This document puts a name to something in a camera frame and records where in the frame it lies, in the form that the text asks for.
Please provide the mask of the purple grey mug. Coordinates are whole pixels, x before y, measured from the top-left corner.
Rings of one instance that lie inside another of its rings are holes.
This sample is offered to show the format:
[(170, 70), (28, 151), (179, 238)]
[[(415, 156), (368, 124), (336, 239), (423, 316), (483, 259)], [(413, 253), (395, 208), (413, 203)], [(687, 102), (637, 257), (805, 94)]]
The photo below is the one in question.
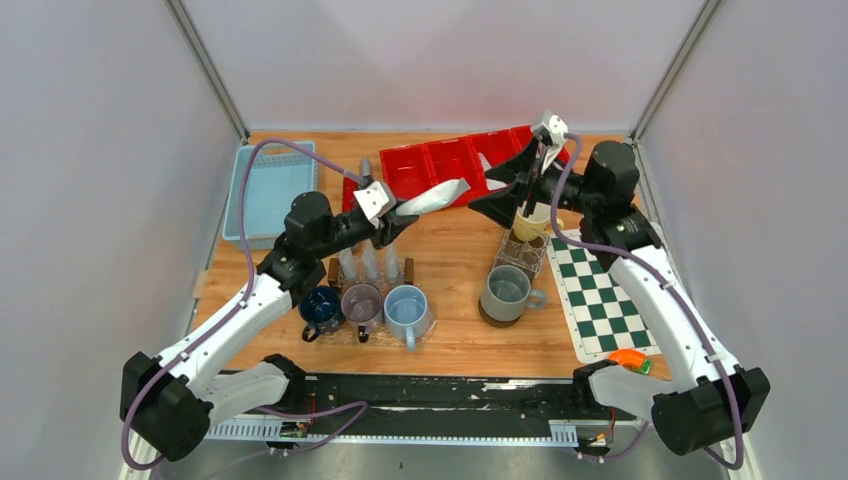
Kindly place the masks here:
[(383, 297), (372, 284), (358, 283), (345, 290), (341, 297), (341, 312), (360, 343), (367, 343), (385, 323)]

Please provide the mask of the dark blue mug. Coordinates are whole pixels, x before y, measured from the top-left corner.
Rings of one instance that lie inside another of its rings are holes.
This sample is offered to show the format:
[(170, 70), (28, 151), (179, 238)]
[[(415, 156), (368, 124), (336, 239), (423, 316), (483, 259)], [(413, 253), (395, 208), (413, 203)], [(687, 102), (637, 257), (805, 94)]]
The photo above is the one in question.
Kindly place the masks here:
[(301, 339), (307, 343), (339, 331), (345, 323), (341, 297), (329, 286), (312, 289), (299, 303), (298, 313), (305, 322)]

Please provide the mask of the grey green mug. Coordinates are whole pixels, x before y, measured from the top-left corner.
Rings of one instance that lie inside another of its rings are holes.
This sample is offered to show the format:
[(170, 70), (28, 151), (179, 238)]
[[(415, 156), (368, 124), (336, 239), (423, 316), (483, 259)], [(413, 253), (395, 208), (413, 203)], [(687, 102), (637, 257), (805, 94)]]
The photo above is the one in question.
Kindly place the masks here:
[(511, 265), (501, 265), (488, 274), (478, 310), (489, 325), (506, 328), (517, 323), (527, 309), (541, 309), (546, 304), (546, 293), (533, 289), (524, 272)]

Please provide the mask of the light blue mug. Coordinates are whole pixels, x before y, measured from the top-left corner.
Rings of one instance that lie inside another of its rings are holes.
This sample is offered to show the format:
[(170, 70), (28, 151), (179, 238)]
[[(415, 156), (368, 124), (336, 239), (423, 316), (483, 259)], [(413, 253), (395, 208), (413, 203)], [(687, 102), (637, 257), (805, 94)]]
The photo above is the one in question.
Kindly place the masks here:
[(414, 285), (393, 288), (384, 300), (384, 320), (389, 333), (410, 352), (433, 324), (433, 315), (425, 293)]

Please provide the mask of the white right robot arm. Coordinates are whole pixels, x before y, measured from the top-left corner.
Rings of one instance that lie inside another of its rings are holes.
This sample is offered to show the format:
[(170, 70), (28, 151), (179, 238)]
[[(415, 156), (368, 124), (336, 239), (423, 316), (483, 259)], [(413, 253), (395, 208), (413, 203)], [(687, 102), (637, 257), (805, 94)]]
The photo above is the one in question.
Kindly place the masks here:
[(487, 170), (502, 188), (470, 208), (503, 227), (527, 210), (581, 215), (575, 246), (590, 250), (633, 301), (670, 369), (662, 381), (611, 360), (575, 370), (571, 403), (584, 417), (608, 407), (651, 424), (676, 455), (712, 453), (730, 440), (737, 453), (771, 385), (759, 368), (740, 365), (710, 331), (671, 271), (662, 240), (634, 202), (640, 173), (631, 146), (596, 144), (585, 169), (543, 163), (544, 147), (530, 142), (512, 159)]

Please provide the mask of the grey toothpaste tube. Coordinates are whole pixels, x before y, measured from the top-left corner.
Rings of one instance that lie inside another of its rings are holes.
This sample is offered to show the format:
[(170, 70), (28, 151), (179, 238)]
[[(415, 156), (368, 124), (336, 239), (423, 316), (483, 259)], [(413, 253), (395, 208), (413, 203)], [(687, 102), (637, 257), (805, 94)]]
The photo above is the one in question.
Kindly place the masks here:
[(380, 268), (376, 250), (370, 241), (363, 243), (361, 260), (366, 278), (369, 281), (377, 282), (380, 276)]

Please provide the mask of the white green-cap toothpaste tube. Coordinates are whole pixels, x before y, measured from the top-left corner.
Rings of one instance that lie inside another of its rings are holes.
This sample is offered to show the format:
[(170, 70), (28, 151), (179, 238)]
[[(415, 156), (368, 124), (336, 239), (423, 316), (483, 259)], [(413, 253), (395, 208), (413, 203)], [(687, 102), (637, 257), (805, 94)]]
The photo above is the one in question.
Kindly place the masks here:
[(469, 190), (470, 185), (464, 178), (450, 179), (399, 203), (394, 211), (401, 216), (421, 216), (450, 207)]

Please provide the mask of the clear textured plastic sheet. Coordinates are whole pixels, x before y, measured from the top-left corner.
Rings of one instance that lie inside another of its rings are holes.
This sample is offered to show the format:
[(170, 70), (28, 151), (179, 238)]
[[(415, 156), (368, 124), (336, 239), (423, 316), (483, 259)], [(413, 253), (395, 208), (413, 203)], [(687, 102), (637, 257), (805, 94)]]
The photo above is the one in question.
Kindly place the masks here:
[(500, 241), (492, 263), (492, 269), (511, 265), (524, 272), (533, 283), (547, 261), (547, 246), (550, 236), (543, 234), (532, 240), (520, 240), (512, 229), (507, 229)]

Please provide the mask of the cream yellow mug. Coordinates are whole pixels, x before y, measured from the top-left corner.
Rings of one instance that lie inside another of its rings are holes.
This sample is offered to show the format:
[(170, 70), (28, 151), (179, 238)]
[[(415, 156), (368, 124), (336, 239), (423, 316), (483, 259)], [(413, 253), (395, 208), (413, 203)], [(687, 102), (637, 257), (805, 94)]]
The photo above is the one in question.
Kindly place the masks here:
[(538, 237), (553, 234), (554, 227), (559, 229), (565, 227), (565, 222), (560, 218), (557, 218), (554, 223), (551, 222), (551, 207), (548, 204), (537, 202), (530, 214), (525, 213), (527, 206), (527, 202), (519, 205), (511, 227), (512, 233), (519, 240), (529, 242)]

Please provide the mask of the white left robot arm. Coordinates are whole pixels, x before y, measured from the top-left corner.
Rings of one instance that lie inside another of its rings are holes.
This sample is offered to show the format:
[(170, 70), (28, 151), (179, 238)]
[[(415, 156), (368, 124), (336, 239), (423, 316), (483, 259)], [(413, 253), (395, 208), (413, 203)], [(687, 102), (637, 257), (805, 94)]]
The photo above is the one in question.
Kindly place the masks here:
[(357, 206), (335, 215), (317, 191), (298, 195), (284, 231), (247, 283), (209, 320), (155, 356), (134, 354), (123, 366), (119, 416), (127, 465), (148, 470), (191, 453), (215, 424), (273, 404), (283, 413), (306, 400), (304, 373), (276, 354), (233, 377), (219, 371), (267, 325), (296, 307), (326, 274), (324, 259), (369, 240), (381, 249), (424, 207), (397, 200), (376, 183), (355, 193)]

